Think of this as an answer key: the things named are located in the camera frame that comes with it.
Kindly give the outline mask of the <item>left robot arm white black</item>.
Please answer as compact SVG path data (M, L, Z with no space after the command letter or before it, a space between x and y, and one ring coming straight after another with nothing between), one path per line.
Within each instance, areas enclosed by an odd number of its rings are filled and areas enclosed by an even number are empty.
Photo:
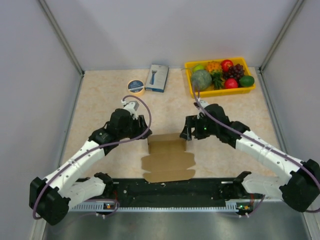
M114 191L110 177L99 173L83 182L81 175L120 144L146 139L152 134L151 123L143 115L124 108L116 109L105 125L88 137L67 162L44 178L30 183L29 206L35 220L58 224L75 206L97 196L109 198Z

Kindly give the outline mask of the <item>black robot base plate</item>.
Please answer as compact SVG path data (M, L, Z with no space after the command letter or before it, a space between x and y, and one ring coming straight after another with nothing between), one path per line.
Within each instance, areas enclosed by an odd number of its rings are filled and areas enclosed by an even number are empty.
M116 199L125 207L200 207L217 206L229 200L258 200L262 196L247 193L234 182L233 177L192 178L163 183L150 183L143 178L114 178L106 184L101 195L92 199Z

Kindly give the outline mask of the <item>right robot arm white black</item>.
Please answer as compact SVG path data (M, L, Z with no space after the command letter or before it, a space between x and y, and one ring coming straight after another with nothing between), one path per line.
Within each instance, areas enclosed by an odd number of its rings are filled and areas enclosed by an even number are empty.
M320 166L316 161L303 161L280 151L258 137L247 125L229 120L218 104L202 100L195 106L199 112L186 116L180 138L190 141L215 136L222 143L252 156L276 175L242 172L233 185L237 197L266 195L284 201L297 212L310 212L310 205L320 195Z

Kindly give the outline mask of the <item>brown cardboard paper box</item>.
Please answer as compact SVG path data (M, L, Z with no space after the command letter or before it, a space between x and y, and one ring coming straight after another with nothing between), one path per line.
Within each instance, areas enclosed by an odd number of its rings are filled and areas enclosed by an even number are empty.
M195 155L187 152L187 143L179 133L151 135L147 143L148 155L141 158L147 182L186 181L195 176Z

